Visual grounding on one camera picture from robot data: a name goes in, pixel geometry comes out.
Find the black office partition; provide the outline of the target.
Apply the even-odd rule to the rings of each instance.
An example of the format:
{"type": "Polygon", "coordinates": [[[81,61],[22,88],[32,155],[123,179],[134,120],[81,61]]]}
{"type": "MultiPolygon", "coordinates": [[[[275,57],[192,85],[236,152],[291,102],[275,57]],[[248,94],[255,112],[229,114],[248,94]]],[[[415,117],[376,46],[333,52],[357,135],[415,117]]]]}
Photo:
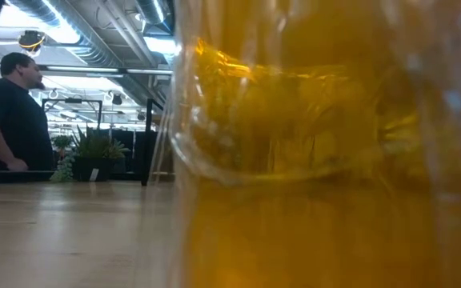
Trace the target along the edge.
{"type": "Polygon", "coordinates": [[[111,136],[128,149],[115,161],[112,174],[148,175],[158,133],[153,130],[112,130],[111,136]]]}

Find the orange pill bottle white cap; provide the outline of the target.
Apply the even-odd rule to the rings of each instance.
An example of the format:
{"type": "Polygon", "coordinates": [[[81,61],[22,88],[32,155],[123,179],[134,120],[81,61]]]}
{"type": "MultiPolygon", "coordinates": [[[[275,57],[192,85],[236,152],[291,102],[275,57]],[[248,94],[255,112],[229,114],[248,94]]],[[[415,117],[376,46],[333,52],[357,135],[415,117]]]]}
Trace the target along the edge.
{"type": "Polygon", "coordinates": [[[461,288],[461,0],[174,8],[174,288],[461,288]]]}

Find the potted succulent plant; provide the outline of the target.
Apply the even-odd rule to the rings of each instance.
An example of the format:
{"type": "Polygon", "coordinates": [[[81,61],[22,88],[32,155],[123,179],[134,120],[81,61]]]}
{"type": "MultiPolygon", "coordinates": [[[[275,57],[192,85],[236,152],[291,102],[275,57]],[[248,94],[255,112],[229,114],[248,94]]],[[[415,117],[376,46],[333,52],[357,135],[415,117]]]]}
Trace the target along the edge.
{"type": "Polygon", "coordinates": [[[91,171],[99,169],[96,182],[107,181],[117,159],[124,157],[128,149],[100,129],[79,131],[72,136],[74,148],[59,159],[51,176],[52,182],[89,182],[91,171]]]}

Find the small background potted plant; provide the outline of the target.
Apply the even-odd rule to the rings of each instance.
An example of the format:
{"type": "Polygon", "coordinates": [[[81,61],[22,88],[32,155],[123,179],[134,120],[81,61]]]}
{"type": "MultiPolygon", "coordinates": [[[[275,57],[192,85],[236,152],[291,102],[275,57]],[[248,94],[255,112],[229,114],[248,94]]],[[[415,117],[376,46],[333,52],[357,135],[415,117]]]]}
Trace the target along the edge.
{"type": "Polygon", "coordinates": [[[52,138],[53,146],[56,148],[61,159],[65,158],[66,149],[70,147],[72,142],[72,137],[69,135],[59,135],[52,138]]]}

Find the person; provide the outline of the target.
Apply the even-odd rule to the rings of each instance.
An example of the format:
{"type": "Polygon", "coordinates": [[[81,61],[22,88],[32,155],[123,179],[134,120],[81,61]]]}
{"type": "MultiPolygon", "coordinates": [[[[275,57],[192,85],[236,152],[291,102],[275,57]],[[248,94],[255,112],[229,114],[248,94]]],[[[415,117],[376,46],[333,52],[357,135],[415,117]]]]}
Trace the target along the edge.
{"type": "Polygon", "coordinates": [[[54,153],[47,116],[30,95],[44,87],[38,65],[13,52],[2,58],[0,74],[0,170],[51,170],[54,153]]]}

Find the wooden shelf black frame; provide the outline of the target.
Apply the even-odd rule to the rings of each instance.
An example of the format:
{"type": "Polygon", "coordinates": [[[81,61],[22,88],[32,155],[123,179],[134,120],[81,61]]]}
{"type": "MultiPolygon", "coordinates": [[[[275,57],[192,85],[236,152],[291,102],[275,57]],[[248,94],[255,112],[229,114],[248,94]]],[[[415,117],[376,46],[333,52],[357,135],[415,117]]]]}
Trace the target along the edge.
{"type": "Polygon", "coordinates": [[[153,99],[146,103],[146,130],[143,142],[142,186],[155,186],[174,180],[173,156],[170,148],[170,101],[161,105],[153,99]],[[161,111],[156,131],[152,130],[154,108],[161,111]]]}

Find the black metal rig frame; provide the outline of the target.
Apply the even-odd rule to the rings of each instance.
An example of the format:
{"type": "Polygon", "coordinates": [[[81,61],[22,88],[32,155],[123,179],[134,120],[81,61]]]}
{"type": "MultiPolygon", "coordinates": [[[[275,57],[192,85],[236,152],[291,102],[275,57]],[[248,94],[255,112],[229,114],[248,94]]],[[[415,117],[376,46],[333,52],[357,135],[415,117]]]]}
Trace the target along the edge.
{"type": "Polygon", "coordinates": [[[44,98],[42,109],[46,113],[48,128],[54,135],[86,133],[87,129],[98,130],[102,125],[102,100],[79,96],[44,98]]]}

